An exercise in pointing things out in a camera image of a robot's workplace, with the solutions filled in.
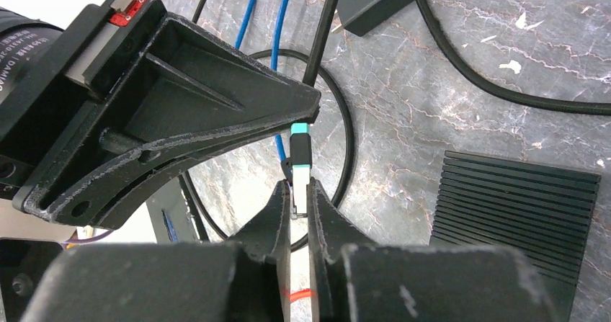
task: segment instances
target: orange wire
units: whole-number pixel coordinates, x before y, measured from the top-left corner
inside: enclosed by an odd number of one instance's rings
[[[294,302],[296,302],[299,299],[309,298],[311,296],[312,296],[312,291],[310,291],[309,288],[307,290],[297,291],[295,293],[291,293],[291,295],[290,295],[290,302],[294,303]]]

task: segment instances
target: marble surface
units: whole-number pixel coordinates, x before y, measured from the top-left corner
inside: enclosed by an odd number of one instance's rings
[[[209,0],[200,25],[232,43],[247,1]],[[460,54],[489,80],[544,97],[610,101],[611,0],[429,1]],[[191,17],[197,0],[164,2]],[[308,51],[323,2],[290,0],[282,47]],[[259,0],[243,51],[270,48],[279,4]],[[448,149],[601,173],[571,320],[611,321],[611,118],[531,109],[482,92],[444,59],[414,4],[365,37],[331,36],[324,65],[347,94],[358,130],[356,174],[342,212],[380,243],[428,242]],[[303,68],[280,59],[280,71],[293,78]],[[324,100],[312,129],[313,174],[333,194],[344,126],[326,87],[317,87]],[[255,215],[282,178],[272,139],[192,172],[228,232]],[[292,227],[294,239],[306,229],[303,221]],[[292,290],[308,287],[307,250],[291,262]],[[294,321],[310,320],[307,300],[292,309]]]

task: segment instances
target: screw hole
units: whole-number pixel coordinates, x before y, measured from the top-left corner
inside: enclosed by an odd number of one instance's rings
[[[90,204],[91,203],[89,203],[89,201],[77,204],[72,210],[72,216],[78,218],[79,216],[83,215],[87,211],[87,209],[89,209]]]
[[[13,175],[17,167],[12,162],[0,164],[0,179],[5,179]]]
[[[141,164],[147,164],[161,155],[158,151],[143,151],[138,158]]]

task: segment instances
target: purple cable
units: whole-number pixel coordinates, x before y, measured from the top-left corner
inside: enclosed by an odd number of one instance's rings
[[[87,238],[87,239],[68,239],[67,241],[64,241],[63,243],[64,244],[89,244],[89,243],[93,243],[95,241],[98,241],[100,239],[104,239],[110,236],[112,232],[114,231],[106,231],[102,234],[99,234],[98,236]]]

